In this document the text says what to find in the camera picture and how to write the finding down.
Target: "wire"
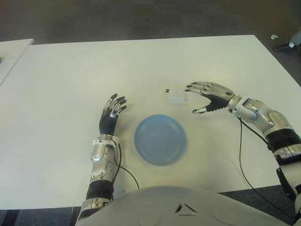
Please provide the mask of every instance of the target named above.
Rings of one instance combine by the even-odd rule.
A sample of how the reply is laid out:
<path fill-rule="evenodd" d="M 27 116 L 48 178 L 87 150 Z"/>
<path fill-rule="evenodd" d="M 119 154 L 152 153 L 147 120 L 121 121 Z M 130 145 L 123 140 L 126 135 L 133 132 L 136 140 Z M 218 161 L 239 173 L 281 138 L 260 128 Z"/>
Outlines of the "wire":
<path fill-rule="evenodd" d="M 249 130 L 251 130 L 254 134 L 256 134 L 261 140 L 263 140 L 264 143 L 266 143 L 267 146 L 269 146 L 269 143 L 268 143 L 262 136 L 260 136 L 255 130 L 253 130 L 253 129 L 250 128 L 247 124 L 245 124 L 245 123 L 241 120 L 241 118 L 239 118 L 239 117 L 237 117 L 237 118 L 240 120 L 240 122 L 241 122 L 244 126 L 246 126 Z"/>
<path fill-rule="evenodd" d="M 117 168 L 117 171 L 113 177 L 113 180 L 112 180 L 112 183 L 114 185 L 114 182 L 116 180 L 116 177 L 117 177 L 117 174 L 119 172 L 119 169 L 120 169 L 120 165 L 121 165 L 121 159 L 122 159 L 122 153 L 121 153 L 121 147 L 120 147 L 120 144 L 118 144 L 118 148 L 119 148 L 119 165 L 118 165 L 118 168 Z"/>
<path fill-rule="evenodd" d="M 239 144 L 239 165 L 240 165 L 240 170 L 246 180 L 246 182 L 248 183 L 248 185 L 253 189 L 253 191 L 255 191 L 263 200 L 265 200 L 267 203 L 269 203 L 271 206 L 275 207 L 277 210 L 281 211 L 282 213 L 284 213 L 285 215 L 287 215 L 289 218 L 291 219 L 294 219 L 291 215 L 285 213 L 282 209 L 278 208 L 276 205 L 272 204 L 269 200 L 267 200 L 265 197 L 263 197 L 259 192 L 257 192 L 255 190 L 255 188 L 253 188 L 253 186 L 250 184 L 250 182 L 248 181 L 248 179 L 246 178 L 245 174 L 244 174 L 244 171 L 243 171 L 243 168 L 241 166 L 241 144 L 242 144 L 242 134 L 243 134 L 243 125 L 244 124 L 241 120 L 241 118 L 239 118 L 239 121 L 240 121 L 240 144 Z"/>
<path fill-rule="evenodd" d="M 122 168 L 123 170 L 125 170 L 126 172 L 128 172 L 128 173 L 132 176 L 132 178 L 134 179 L 134 181 L 135 181 L 136 184 L 137 184 L 138 189 L 140 189 L 139 184 L 138 184 L 136 178 L 134 177 L 134 175 L 133 175 L 130 171 L 128 171 L 126 168 L 124 168 L 124 167 L 122 167 L 122 166 L 120 166 L 120 168 Z"/>
<path fill-rule="evenodd" d="M 119 151 L 121 152 L 121 146 L 120 146 L 120 144 L 118 144 L 118 148 L 119 148 Z M 134 181 L 137 184 L 138 189 L 140 189 L 139 184 L 138 184 L 136 178 L 134 177 L 134 175 L 129 170 L 127 170 L 126 168 L 124 168 L 124 167 L 122 167 L 120 165 L 120 163 L 121 163 L 120 160 L 119 160 L 119 164 L 117 164 L 117 161 L 116 161 L 116 158 L 115 158 L 115 152 L 114 152 L 114 161 L 115 161 L 115 164 L 118 166 L 118 168 L 122 168 L 123 170 L 125 170 L 126 172 L 128 172 L 132 176 L 132 178 L 134 179 Z"/>

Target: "gray carpet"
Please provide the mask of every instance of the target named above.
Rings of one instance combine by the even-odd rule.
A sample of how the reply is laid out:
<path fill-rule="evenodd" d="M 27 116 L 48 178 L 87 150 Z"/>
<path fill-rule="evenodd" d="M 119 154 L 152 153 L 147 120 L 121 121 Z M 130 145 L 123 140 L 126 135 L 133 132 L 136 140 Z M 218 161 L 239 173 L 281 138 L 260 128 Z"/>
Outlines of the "gray carpet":
<path fill-rule="evenodd" d="M 0 0 L 0 21 L 0 41 L 34 38 L 35 44 L 255 34 L 301 85 L 300 48 L 272 50 L 301 26 L 300 0 Z M 281 187 L 259 191 L 293 214 Z M 223 195 L 292 224 L 252 190 Z M 5 214 L 0 210 L 0 223 Z M 68 225 L 70 215 L 71 208 L 22 210 L 16 225 Z"/>

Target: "white table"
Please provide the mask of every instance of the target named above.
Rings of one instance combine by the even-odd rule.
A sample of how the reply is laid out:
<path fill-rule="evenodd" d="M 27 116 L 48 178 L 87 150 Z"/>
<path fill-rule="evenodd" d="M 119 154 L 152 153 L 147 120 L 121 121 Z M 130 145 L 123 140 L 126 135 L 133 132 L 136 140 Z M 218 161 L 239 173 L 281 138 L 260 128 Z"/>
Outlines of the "white table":
<path fill-rule="evenodd" d="M 255 36 L 34 45 L 0 88 L 0 209 L 81 205 L 91 143 L 115 92 L 128 100 L 115 130 L 122 165 L 141 187 L 248 189 L 238 164 L 238 119 L 226 109 L 191 114 L 209 102 L 192 93 L 182 105 L 169 103 L 165 89 L 193 81 L 214 81 L 260 99 L 301 134 L 301 89 Z M 154 114 L 175 118 L 187 135 L 185 154 L 169 166 L 152 166 L 135 150 L 136 126 Z M 242 164 L 254 187 L 279 184 L 272 152 L 246 129 Z M 136 189 L 130 175 L 119 173 L 114 197 Z"/>
<path fill-rule="evenodd" d="M 0 42 L 0 86 L 33 39 Z"/>

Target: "robotic arm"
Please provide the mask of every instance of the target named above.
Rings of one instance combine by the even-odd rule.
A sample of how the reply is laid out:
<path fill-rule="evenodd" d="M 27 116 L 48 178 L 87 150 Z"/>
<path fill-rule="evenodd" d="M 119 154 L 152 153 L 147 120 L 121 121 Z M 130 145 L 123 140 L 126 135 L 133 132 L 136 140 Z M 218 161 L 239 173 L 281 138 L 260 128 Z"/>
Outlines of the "robotic arm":
<path fill-rule="evenodd" d="M 253 124 L 266 138 L 279 168 L 277 175 L 288 197 L 295 200 L 295 220 L 301 223 L 301 139 L 286 117 L 262 101 L 236 96 L 213 82 L 193 82 L 186 91 L 207 97 L 211 103 L 192 113 L 206 113 L 228 107 L 229 112 Z"/>
<path fill-rule="evenodd" d="M 86 200 L 82 203 L 77 222 L 84 220 L 111 202 L 114 192 L 114 147 L 119 144 L 119 137 L 114 136 L 119 114 L 127 108 L 122 106 L 125 97 L 115 100 L 114 94 L 107 101 L 99 121 L 100 136 L 93 141 L 91 154 L 92 173 Z"/>

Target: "black fingertip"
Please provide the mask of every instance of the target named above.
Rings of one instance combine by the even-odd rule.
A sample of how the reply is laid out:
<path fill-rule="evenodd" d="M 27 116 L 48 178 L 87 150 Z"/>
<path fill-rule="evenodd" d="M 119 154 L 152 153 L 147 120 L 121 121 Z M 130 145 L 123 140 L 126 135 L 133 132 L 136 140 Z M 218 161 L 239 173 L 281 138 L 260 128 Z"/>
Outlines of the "black fingertip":
<path fill-rule="evenodd" d="M 116 101 L 119 102 L 119 101 L 124 100 L 124 99 L 125 99 L 125 97 L 119 97 L 119 98 L 116 99 Z"/>
<path fill-rule="evenodd" d="M 124 104 L 126 101 L 127 101 L 127 100 L 122 100 L 122 101 L 120 101 L 119 103 L 120 103 L 120 105 L 122 105 L 122 104 Z"/>
<path fill-rule="evenodd" d="M 113 96 L 111 96 L 111 99 L 115 99 L 117 97 L 117 93 L 115 93 Z"/>
<path fill-rule="evenodd" d="M 120 108 L 119 114 L 120 114 L 123 110 L 125 110 L 126 108 L 127 108 L 127 106 L 122 106 L 122 107 Z"/>

